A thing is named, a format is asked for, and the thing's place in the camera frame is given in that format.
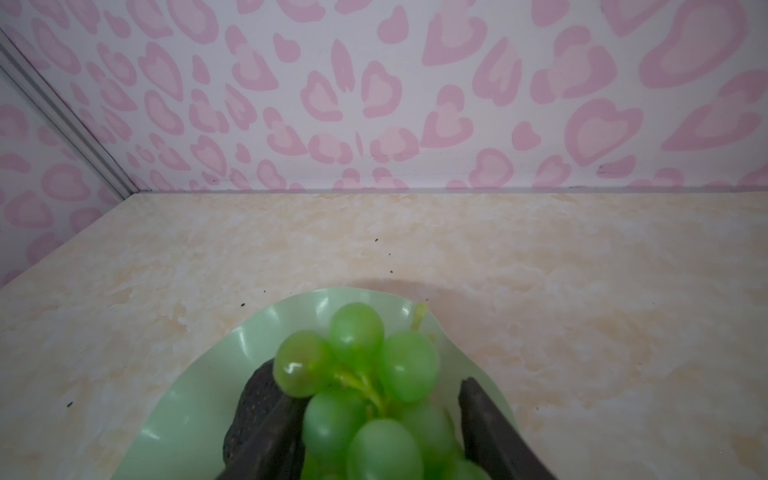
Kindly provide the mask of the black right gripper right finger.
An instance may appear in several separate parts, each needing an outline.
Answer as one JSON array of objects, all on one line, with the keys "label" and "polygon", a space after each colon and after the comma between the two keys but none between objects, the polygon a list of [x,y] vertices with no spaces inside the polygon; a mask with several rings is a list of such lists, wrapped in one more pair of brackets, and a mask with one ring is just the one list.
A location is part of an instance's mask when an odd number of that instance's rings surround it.
[{"label": "black right gripper right finger", "polygon": [[462,381],[458,401],[465,455],[492,479],[555,479],[476,379]]}]

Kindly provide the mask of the green grape bunch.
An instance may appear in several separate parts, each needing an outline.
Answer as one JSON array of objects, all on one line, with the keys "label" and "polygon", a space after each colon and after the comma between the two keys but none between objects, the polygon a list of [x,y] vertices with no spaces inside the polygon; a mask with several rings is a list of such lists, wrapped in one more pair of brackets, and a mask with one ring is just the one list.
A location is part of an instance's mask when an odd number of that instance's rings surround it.
[{"label": "green grape bunch", "polygon": [[362,302],[340,307],[325,333],[289,335],[274,358],[280,390],[307,402],[301,424],[304,479],[486,479],[469,460],[433,391],[439,352],[422,332],[428,308],[386,333]]}]

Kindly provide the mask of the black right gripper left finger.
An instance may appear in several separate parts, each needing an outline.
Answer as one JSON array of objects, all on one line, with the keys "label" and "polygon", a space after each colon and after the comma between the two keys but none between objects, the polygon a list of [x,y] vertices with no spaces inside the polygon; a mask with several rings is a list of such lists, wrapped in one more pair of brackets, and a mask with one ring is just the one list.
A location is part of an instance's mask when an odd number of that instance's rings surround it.
[{"label": "black right gripper left finger", "polygon": [[301,478],[302,422],[307,399],[283,396],[217,480]]}]

